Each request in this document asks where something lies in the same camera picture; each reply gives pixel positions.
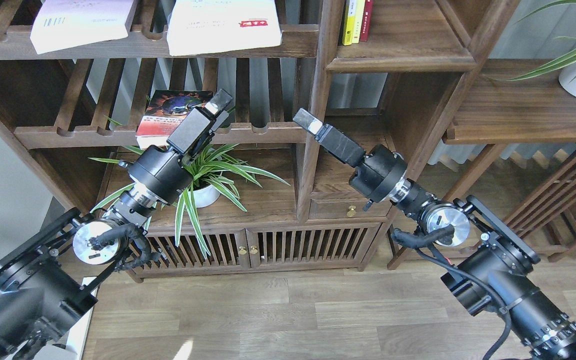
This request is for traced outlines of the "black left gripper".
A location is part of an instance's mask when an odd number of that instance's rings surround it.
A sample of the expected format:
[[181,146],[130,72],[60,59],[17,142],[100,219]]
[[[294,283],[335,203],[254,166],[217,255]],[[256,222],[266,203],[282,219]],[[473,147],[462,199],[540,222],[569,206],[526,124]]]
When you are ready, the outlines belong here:
[[182,166],[189,166],[198,157],[214,133],[230,131],[227,109],[232,102],[233,96],[225,89],[219,89],[205,108],[194,108],[169,135],[166,142],[179,153]]

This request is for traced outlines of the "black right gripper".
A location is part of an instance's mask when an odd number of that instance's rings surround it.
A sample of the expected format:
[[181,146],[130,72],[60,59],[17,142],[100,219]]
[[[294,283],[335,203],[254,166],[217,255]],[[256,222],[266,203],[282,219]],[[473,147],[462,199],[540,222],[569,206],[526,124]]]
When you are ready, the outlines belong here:
[[358,167],[364,162],[366,151],[363,147],[333,125],[323,124],[306,109],[298,109],[292,120],[308,133],[315,135],[320,146],[343,164]]

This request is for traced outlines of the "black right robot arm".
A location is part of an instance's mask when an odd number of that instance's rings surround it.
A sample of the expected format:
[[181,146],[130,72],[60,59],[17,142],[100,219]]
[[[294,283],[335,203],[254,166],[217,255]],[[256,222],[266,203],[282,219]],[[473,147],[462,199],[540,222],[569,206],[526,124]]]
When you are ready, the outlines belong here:
[[328,153],[354,168],[349,184],[368,199],[366,207],[389,200],[417,228],[394,228],[403,248],[446,269],[442,281],[471,316],[496,313],[505,326],[484,355],[488,360],[510,332],[530,348],[533,360],[576,360],[576,322],[528,279],[540,256],[475,196],[446,202],[407,178],[399,153],[383,145],[366,151],[306,109],[294,121]]

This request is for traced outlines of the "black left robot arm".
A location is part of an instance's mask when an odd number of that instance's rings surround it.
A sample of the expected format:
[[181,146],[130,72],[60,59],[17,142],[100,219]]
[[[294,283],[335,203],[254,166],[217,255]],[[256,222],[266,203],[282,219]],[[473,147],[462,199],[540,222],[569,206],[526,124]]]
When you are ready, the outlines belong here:
[[[169,135],[167,150],[152,145],[126,163],[134,186],[122,191],[100,218],[72,208],[0,260],[0,359],[12,354],[16,360],[31,360],[93,308],[93,290],[112,272],[160,258],[146,239],[144,224],[158,203],[171,205],[192,184],[187,168],[227,119],[232,102],[220,89]],[[68,240],[82,262],[107,264],[87,285],[58,263],[59,248]]]

